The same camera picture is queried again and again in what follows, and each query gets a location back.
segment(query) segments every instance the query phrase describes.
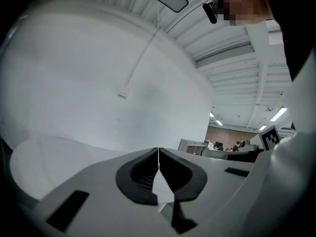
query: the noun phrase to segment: black sleeve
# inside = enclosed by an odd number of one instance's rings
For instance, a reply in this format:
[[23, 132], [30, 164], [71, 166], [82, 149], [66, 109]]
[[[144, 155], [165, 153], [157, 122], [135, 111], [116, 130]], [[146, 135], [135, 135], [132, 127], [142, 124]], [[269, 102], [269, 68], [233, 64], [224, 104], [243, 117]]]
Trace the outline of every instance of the black sleeve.
[[315, 0], [268, 0], [280, 24], [292, 80], [315, 48]]

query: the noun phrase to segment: brown wall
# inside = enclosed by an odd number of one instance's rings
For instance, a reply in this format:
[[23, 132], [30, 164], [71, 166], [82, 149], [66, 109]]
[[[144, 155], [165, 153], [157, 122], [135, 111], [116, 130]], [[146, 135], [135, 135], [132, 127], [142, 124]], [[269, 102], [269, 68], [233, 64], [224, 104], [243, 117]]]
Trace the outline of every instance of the brown wall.
[[219, 127], [209, 126], [206, 132], [206, 140], [209, 140], [211, 143], [215, 144], [215, 142], [223, 143], [224, 150], [226, 148], [233, 148], [236, 144], [236, 141], [250, 140], [257, 133], [252, 132], [240, 132], [235, 130], [223, 129]]

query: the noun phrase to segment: white wall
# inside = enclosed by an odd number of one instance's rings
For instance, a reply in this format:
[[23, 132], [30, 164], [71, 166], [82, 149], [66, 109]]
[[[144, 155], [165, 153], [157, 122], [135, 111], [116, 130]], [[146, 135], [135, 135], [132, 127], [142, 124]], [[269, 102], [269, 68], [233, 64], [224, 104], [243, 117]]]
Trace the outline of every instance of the white wall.
[[118, 88], [156, 29], [115, 7], [55, 1], [20, 25], [1, 62], [1, 135], [15, 148], [42, 135], [134, 151], [203, 141], [212, 88], [159, 31], [129, 96]]

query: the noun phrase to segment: black rectangular slot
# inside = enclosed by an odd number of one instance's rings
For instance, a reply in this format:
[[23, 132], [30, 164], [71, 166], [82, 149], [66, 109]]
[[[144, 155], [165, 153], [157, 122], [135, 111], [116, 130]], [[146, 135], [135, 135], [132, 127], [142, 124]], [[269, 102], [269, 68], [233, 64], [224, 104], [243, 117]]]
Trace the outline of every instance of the black rectangular slot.
[[64, 232], [78, 213], [89, 196], [89, 193], [75, 191], [69, 198], [47, 219], [47, 223]]
[[236, 169], [236, 168], [227, 168], [227, 169], [225, 169], [225, 172], [231, 173], [231, 174], [234, 174], [237, 176], [243, 176], [243, 177], [247, 177], [249, 174], [249, 171], [240, 170], [240, 169]]

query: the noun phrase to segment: fluorescent light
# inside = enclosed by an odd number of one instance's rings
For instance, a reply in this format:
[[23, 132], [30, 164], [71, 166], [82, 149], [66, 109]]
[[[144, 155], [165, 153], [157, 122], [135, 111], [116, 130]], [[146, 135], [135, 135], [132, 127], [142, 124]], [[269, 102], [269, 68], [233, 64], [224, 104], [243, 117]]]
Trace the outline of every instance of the fluorescent light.
[[259, 129], [259, 131], [262, 131], [263, 129], [265, 129], [267, 126], [266, 125], [263, 125], [260, 129]]
[[279, 112], [270, 121], [272, 121], [272, 122], [276, 121], [279, 117], [281, 117], [281, 115], [283, 113], [286, 112], [286, 110], [287, 110], [287, 108], [284, 108], [284, 107], [281, 108], [281, 110], [279, 110]]

